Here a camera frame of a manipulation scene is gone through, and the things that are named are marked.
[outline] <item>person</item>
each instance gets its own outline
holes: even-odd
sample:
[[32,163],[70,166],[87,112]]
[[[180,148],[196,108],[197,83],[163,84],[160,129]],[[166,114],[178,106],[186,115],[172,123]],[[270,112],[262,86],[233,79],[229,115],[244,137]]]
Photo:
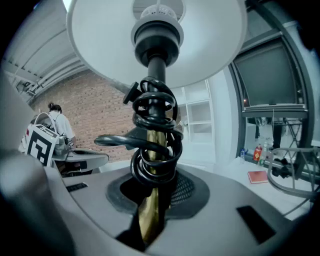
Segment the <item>person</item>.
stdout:
[[55,122],[55,128],[60,136],[66,136],[70,142],[71,147],[76,147],[76,135],[71,128],[69,120],[62,114],[62,108],[58,104],[50,102],[48,104],[49,115]]

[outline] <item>desk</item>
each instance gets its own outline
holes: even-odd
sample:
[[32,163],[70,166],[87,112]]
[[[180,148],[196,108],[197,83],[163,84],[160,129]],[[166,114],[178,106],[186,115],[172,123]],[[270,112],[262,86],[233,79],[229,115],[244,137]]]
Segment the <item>desk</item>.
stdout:
[[[257,194],[259,197],[264,199],[273,207],[275,207],[282,214],[285,214],[286,212],[290,211],[291,209],[293,209],[295,206],[297,206],[299,203],[301,203],[304,200],[304,198],[300,198],[300,197],[296,197],[296,196],[292,196],[292,195],[288,195],[283,192],[280,192],[279,190],[272,187],[271,184],[269,184],[269,182],[251,184],[248,178],[248,172],[263,171],[263,170],[266,172],[268,171],[266,168],[258,166],[254,163],[250,163],[250,162],[242,163],[242,160],[239,157],[237,157],[229,165],[225,167],[215,166],[213,168],[213,173],[224,176],[224,177],[228,177],[230,179],[233,179],[243,184],[252,192]],[[291,177],[283,179],[280,176],[278,176],[278,177],[274,177],[274,180],[283,186],[292,187]],[[301,179],[295,181],[295,187],[297,189],[311,191],[310,183]],[[306,202],[300,208],[288,214],[286,218],[288,218],[289,220],[294,220],[295,218],[303,214],[306,214],[309,210],[310,210],[310,203]]]

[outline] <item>white lamp shade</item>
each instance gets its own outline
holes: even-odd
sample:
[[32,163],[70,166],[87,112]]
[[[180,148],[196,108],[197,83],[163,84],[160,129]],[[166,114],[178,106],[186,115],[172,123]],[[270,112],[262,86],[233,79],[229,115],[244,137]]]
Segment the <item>white lamp shade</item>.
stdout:
[[[91,70],[126,85],[148,70],[135,57],[133,0],[73,0],[67,32],[74,51]],[[166,69],[170,88],[194,84],[227,66],[244,42],[244,0],[184,0],[184,40],[177,61]]]

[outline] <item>dark hair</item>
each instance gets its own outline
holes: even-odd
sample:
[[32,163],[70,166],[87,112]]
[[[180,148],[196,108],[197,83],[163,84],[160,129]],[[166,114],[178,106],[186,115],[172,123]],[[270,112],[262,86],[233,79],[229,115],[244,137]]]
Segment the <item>dark hair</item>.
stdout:
[[48,108],[49,108],[50,111],[56,110],[56,111],[62,113],[62,109],[61,109],[60,105],[54,104],[53,102],[50,102],[50,103],[48,104]]

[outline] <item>ceiling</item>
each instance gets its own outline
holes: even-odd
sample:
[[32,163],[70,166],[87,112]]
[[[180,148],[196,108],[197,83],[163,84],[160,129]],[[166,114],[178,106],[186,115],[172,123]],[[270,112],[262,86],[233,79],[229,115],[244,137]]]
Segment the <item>ceiling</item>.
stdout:
[[26,102],[88,69],[74,53],[61,0],[44,0],[24,20],[1,60],[9,82]]

